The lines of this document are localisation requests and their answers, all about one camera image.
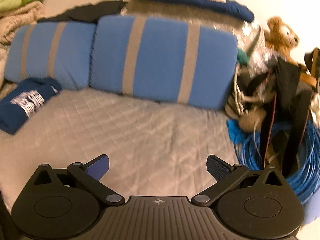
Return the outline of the navy blue sweatshirt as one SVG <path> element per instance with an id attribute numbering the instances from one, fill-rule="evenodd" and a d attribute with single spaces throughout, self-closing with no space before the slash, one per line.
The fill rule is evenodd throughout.
<path id="1" fill-rule="evenodd" d="M 1 130 L 15 134 L 48 100 L 59 94 L 61 85 L 51 77 L 30 77 L 1 100 Z"/>

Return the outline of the grey quilted bedspread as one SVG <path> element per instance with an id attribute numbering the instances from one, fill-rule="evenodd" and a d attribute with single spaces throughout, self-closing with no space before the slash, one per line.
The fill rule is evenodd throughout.
<path id="1" fill-rule="evenodd" d="M 106 154 L 101 182 L 123 197 L 192 197 L 214 183 L 209 155 L 237 162 L 226 122 L 222 112 L 63 90 L 16 134 L 1 133 L 1 193 L 12 207 L 39 165 L 65 168 Z"/>

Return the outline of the left blue striped pillow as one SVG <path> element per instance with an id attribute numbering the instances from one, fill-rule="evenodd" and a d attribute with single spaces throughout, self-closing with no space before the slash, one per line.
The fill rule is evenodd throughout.
<path id="1" fill-rule="evenodd" d="M 88 87 L 95 29 L 95 24 L 81 22 L 21 27 L 11 42 L 5 78 L 18 83 L 29 77 L 51 77 L 64 89 Z"/>

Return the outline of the blue striped pillow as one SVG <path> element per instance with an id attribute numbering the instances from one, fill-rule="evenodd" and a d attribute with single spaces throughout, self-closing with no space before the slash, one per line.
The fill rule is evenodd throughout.
<path id="1" fill-rule="evenodd" d="M 11 42 L 5 78 L 18 83 L 29 77 L 51 77 L 64 89 L 88 87 L 95 29 L 95 24 L 81 22 L 21 27 Z"/>
<path id="2" fill-rule="evenodd" d="M 92 52 L 92 88 L 156 101 L 221 109 L 238 41 L 226 31 L 145 16 L 105 16 Z"/>

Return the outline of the right blue striped pillow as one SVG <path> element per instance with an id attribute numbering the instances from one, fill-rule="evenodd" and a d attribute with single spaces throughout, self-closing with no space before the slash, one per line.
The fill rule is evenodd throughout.
<path id="1" fill-rule="evenodd" d="M 92 52 L 92 88 L 156 101 L 221 109 L 238 41 L 226 31 L 145 16 L 105 16 Z"/>

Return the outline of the brown teddy bear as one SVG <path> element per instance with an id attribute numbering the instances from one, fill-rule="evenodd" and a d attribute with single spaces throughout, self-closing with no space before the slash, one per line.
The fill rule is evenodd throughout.
<path id="1" fill-rule="evenodd" d="M 269 18 L 267 25 L 269 30 L 264 30 L 266 47 L 277 51 L 287 62 L 298 65 L 291 57 L 291 50 L 299 45 L 297 34 L 279 16 Z"/>

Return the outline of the black garment behind pillows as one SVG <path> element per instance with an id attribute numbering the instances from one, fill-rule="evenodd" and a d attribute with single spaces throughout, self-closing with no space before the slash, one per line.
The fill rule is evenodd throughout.
<path id="1" fill-rule="evenodd" d="M 99 18 L 107 15 L 120 14 L 127 2 L 123 0 L 102 1 L 97 4 L 87 4 L 73 7 L 53 17 L 42 18 L 37 23 L 42 22 L 85 22 L 97 23 Z"/>

